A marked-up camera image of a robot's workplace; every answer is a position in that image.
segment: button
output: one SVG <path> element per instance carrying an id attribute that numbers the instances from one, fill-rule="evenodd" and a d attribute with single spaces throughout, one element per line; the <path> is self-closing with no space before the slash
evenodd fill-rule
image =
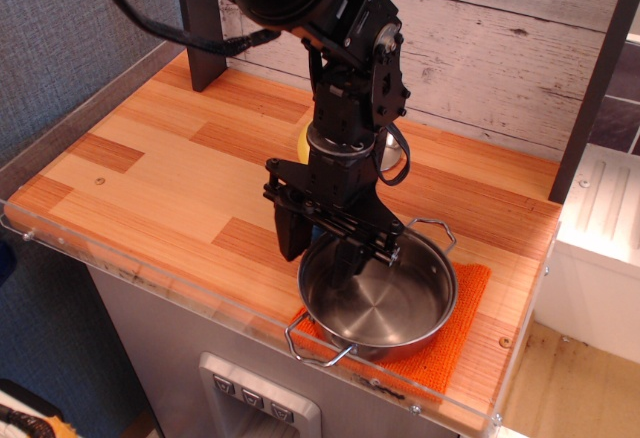
<path id="1" fill-rule="evenodd" d="M 260 395 L 256 395 L 253 391 L 242 389 L 242 397 L 244 398 L 245 403 L 253 406 L 254 408 L 264 408 L 264 402 L 262 401 L 262 397 Z"/>
<path id="2" fill-rule="evenodd" d="M 227 395 L 235 395 L 236 390 L 229 380 L 226 380 L 218 375 L 213 375 L 213 381 L 220 391 L 226 393 Z"/>
<path id="3" fill-rule="evenodd" d="M 288 410 L 282 405 L 271 403 L 271 413 L 279 420 L 286 423 L 293 423 L 293 411 Z"/>

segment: black cable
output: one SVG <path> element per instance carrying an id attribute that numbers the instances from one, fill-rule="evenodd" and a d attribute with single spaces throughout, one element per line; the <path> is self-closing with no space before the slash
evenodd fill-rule
<path id="1" fill-rule="evenodd" d="M 396 126 L 395 123 L 389 123 L 387 125 L 387 131 L 391 136 L 393 136 L 396 139 L 396 142 L 398 143 L 398 145 L 406 155 L 407 161 L 402 167 L 402 170 L 400 170 L 398 174 L 393 178 L 385 178 L 385 176 L 382 174 L 382 170 L 380 169 L 380 167 L 378 167 L 376 171 L 378 172 L 378 178 L 380 178 L 380 180 L 385 185 L 396 186 L 402 183 L 404 179 L 409 175 L 409 170 L 411 169 L 411 150 L 409 149 L 409 143 L 407 142 L 407 139 L 404 137 L 404 135 L 402 134 L 402 132 Z"/>
<path id="2" fill-rule="evenodd" d="M 259 30 L 246 36 L 229 38 L 221 42 L 212 41 L 192 35 L 186 30 L 154 21 L 139 13 L 127 0 L 113 0 L 113 2 L 122 10 L 127 18 L 147 33 L 180 45 L 213 53 L 214 55 L 222 55 L 225 57 L 236 56 L 252 46 L 268 43 L 280 36 L 279 31 Z"/>

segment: wooden floor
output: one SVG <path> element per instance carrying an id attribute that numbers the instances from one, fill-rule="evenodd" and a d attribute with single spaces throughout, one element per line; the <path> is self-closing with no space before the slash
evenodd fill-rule
<path id="1" fill-rule="evenodd" d="M 504 424 L 531 438 L 640 436 L 640 365 L 534 323 Z"/>

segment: orange mat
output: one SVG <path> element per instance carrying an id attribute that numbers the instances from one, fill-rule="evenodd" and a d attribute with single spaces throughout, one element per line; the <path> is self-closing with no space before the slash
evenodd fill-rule
<path id="1" fill-rule="evenodd" d="M 482 294 L 491 277 L 491 269 L 484 265 L 460 265 L 454 263 L 453 267 L 458 278 L 458 302 L 449 321 L 445 323 L 434 339 L 422 351 L 403 360 L 380 364 L 381 367 L 389 371 L 442 394 L 447 390 L 451 375 L 467 340 L 471 323 L 478 310 Z M 305 309 L 303 308 L 293 320 L 304 312 Z M 320 335 L 315 331 L 314 325 L 309 320 L 304 320 L 298 325 L 297 329 L 320 338 Z M 335 354 L 335 352 L 322 348 L 308 339 L 305 340 L 300 335 L 294 334 L 293 339 L 296 344 L 325 359 Z M 354 360 L 343 360 L 341 364 L 369 379 L 376 378 L 371 376 L 370 369 L 367 370 L 364 365 Z M 388 379 L 382 381 L 382 376 L 378 378 L 385 386 L 389 384 Z M 410 389 L 409 385 L 400 381 L 393 383 L 393 386 L 406 391 Z M 427 396 L 431 399 L 436 399 L 434 396 Z"/>

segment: pan handle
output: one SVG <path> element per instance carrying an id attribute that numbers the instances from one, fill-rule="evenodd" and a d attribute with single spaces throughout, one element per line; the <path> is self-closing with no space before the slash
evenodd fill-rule
<path id="1" fill-rule="evenodd" d="M 316 365 L 316 366 L 321 366 L 322 368 L 329 368 L 330 366 L 335 365 L 348 353 L 352 352 L 353 354 L 355 354 L 357 352 L 358 345 L 356 343 L 352 343 L 351 345 L 347 346 L 344 350 L 342 350 L 340 353 L 338 353 L 329 361 L 314 360 L 313 358 L 305 358 L 301 356 L 296 351 L 296 347 L 293 344 L 293 339 L 291 338 L 291 331 L 296 326 L 298 326 L 302 322 L 302 320 L 308 317 L 309 317 L 309 312 L 305 311 L 302 315 L 296 318 L 296 320 L 293 323 L 291 323 L 289 326 L 287 326 L 287 328 L 284 330 L 284 335 L 287 338 L 287 343 L 289 343 L 289 351 L 291 352 L 291 355 L 293 355 L 293 357 L 296 360 L 301 361 L 302 363 L 306 363 L 307 365 Z"/>
<path id="2" fill-rule="evenodd" d="M 456 246 L 456 244 L 458 243 L 458 240 L 456 239 L 455 236 L 453 236 L 453 233 L 451 233 L 451 229 L 449 228 L 449 225 L 447 225 L 444 221 L 442 220 L 435 220 L 435 219 L 431 219 L 431 218 L 414 218 L 413 220 L 411 220 L 411 222 L 407 225 L 408 228 L 411 228 L 413 225 L 415 225 L 416 223 L 431 223 L 434 225 L 440 225 L 444 228 L 444 231 L 447 232 L 447 235 L 449 236 L 449 238 L 451 239 L 451 244 L 449 245 L 449 248 L 447 248 L 446 250 L 444 250 L 444 254 L 448 255 L 449 252 L 451 250 L 453 250 L 453 248 Z"/>

